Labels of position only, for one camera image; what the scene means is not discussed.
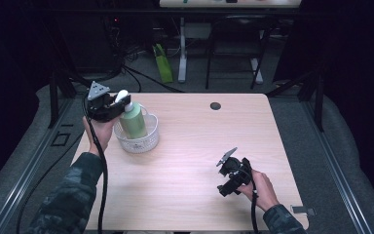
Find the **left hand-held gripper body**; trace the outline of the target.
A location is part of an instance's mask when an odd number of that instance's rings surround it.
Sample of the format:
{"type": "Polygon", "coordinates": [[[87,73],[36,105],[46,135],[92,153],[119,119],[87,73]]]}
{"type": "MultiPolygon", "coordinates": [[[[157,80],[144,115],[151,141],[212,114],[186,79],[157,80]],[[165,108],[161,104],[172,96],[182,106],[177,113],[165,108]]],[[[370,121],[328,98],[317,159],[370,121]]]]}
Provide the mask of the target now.
{"type": "Polygon", "coordinates": [[[92,82],[87,96],[87,116],[97,122],[109,122],[120,116],[125,110],[121,110],[116,101],[110,100],[110,88],[99,83],[92,82]]]}

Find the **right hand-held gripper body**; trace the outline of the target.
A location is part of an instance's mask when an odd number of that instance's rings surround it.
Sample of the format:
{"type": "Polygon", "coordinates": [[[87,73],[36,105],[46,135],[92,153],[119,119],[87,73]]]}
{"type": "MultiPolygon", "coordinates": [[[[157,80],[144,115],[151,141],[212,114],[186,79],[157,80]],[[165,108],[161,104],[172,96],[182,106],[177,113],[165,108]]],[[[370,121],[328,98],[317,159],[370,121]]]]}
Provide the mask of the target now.
{"type": "Polygon", "coordinates": [[[229,179],[224,184],[233,184],[238,188],[241,185],[248,185],[252,181],[251,165],[246,158],[239,160],[233,157],[237,147],[227,151],[222,158],[217,162],[216,166],[220,167],[219,172],[229,179]]]}

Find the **pale green pump bottle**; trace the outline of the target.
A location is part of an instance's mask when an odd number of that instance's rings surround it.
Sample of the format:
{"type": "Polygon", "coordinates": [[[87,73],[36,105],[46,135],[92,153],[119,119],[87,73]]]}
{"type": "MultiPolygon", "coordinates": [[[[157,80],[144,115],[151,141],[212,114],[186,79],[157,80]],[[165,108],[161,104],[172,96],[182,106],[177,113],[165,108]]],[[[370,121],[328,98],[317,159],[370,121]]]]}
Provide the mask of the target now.
{"type": "Polygon", "coordinates": [[[147,136],[142,109],[138,102],[130,101],[125,105],[125,111],[120,116],[120,124],[128,139],[147,136]]]}

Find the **white slotted plastic basket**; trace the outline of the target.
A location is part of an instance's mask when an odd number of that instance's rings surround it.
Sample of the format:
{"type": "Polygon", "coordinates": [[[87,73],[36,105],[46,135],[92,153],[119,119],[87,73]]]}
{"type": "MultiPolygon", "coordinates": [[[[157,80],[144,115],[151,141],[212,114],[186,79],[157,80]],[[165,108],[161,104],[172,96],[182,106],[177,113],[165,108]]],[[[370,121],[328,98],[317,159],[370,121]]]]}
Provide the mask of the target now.
{"type": "Polygon", "coordinates": [[[126,133],[124,132],[123,128],[119,121],[114,125],[114,134],[120,144],[122,145],[123,149],[129,153],[144,153],[154,149],[157,144],[159,143],[159,122],[158,118],[154,114],[150,114],[148,110],[141,105],[142,115],[144,118],[147,136],[136,138],[136,139],[128,139],[126,133]]]}

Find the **person's left hand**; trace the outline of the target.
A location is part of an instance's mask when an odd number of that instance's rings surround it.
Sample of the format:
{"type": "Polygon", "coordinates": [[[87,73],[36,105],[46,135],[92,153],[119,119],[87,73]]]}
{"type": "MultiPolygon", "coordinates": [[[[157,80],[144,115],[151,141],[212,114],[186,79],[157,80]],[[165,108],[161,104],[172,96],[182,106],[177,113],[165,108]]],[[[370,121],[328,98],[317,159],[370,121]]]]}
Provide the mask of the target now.
{"type": "Polygon", "coordinates": [[[96,144],[94,143],[93,133],[95,133],[102,151],[105,151],[105,149],[108,146],[109,140],[112,137],[113,127],[117,121],[118,119],[115,118],[105,123],[97,122],[95,120],[91,120],[91,122],[88,123],[87,119],[83,118],[84,128],[90,143],[90,153],[96,156],[100,155],[99,150],[96,144]]]}

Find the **person's right hand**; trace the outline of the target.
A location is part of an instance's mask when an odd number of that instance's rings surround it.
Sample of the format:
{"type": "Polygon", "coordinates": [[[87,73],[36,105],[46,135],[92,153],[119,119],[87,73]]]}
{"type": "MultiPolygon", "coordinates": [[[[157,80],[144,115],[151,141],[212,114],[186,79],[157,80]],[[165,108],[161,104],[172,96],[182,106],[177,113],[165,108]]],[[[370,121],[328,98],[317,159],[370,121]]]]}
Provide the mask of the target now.
{"type": "Polygon", "coordinates": [[[241,185],[238,190],[242,192],[249,200],[252,199],[254,192],[257,192],[258,198],[256,206],[266,212],[280,202],[277,198],[273,184],[266,174],[253,170],[252,177],[254,185],[241,185]]]}

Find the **black metal stand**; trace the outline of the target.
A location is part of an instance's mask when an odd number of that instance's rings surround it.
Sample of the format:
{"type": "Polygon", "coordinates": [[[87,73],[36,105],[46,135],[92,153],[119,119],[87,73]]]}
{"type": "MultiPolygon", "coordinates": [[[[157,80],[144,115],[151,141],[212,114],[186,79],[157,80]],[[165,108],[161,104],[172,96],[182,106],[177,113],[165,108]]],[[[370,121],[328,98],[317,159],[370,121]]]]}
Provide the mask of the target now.
{"type": "Polygon", "coordinates": [[[76,91],[69,76],[65,72],[55,70],[50,78],[50,129],[56,124],[59,117],[58,93],[62,93],[66,98],[76,96],[76,91]]]}
{"type": "Polygon", "coordinates": [[[297,98],[300,101],[310,101],[311,98],[314,99],[314,123],[318,129],[322,132],[322,108],[323,108],[323,98],[324,98],[324,78],[323,78],[324,68],[322,66],[317,66],[313,70],[297,77],[296,79],[290,80],[273,89],[266,94],[268,98],[276,97],[279,94],[289,90],[291,87],[301,84],[299,92],[297,93],[297,98]]]}

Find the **green bag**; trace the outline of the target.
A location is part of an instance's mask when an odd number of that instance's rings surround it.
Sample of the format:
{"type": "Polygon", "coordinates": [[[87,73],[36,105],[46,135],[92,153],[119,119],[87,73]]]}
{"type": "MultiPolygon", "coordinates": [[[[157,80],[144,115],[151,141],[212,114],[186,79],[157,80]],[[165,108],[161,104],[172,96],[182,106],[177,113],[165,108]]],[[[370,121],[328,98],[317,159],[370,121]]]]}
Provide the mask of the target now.
{"type": "Polygon", "coordinates": [[[167,55],[161,44],[153,46],[155,60],[163,83],[171,83],[173,81],[172,69],[168,62],[167,55]]]}

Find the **white desk leg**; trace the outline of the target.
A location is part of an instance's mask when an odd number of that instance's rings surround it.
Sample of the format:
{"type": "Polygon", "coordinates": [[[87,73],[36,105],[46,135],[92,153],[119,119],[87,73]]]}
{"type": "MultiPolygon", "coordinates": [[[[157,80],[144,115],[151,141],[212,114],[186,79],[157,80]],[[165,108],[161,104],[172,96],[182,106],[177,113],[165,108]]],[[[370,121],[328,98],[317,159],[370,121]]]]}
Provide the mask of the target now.
{"type": "Polygon", "coordinates": [[[178,66],[178,82],[184,83],[186,81],[186,72],[187,72],[187,55],[186,55],[186,38],[185,38],[185,20],[184,18],[180,19],[180,58],[178,66]]]}

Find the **grey bracket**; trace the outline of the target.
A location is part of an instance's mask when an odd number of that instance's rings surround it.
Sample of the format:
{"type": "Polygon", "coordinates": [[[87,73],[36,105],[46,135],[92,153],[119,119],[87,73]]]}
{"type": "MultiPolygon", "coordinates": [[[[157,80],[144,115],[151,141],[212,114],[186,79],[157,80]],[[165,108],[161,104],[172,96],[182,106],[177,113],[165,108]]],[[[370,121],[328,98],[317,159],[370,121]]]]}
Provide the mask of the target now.
{"type": "Polygon", "coordinates": [[[313,208],[307,208],[305,206],[291,206],[290,208],[295,214],[306,216],[315,216],[317,214],[313,208]]]}

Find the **metal floor rail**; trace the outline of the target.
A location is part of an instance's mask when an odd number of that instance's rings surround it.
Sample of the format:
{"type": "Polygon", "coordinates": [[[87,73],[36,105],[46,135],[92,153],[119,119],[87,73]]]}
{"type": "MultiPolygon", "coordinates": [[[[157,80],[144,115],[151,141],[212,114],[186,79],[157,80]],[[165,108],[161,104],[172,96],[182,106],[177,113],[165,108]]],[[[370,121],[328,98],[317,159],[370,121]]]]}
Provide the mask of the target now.
{"type": "Polygon", "coordinates": [[[325,132],[322,132],[315,122],[314,114],[315,111],[311,107],[309,102],[301,102],[302,109],[309,118],[309,123],[312,126],[315,135],[321,145],[324,152],[324,158],[327,164],[327,168],[334,180],[334,183],[338,189],[338,192],[342,198],[344,206],[352,220],[357,234],[373,234],[371,227],[363,214],[361,207],[356,199],[356,196],[350,187],[342,168],[337,161],[335,153],[326,137],[325,132]]]}
{"type": "Polygon", "coordinates": [[[59,121],[68,113],[74,99],[60,102],[58,117],[51,124],[50,103],[43,99],[15,151],[0,172],[0,234],[6,228],[55,137],[59,121]]]}

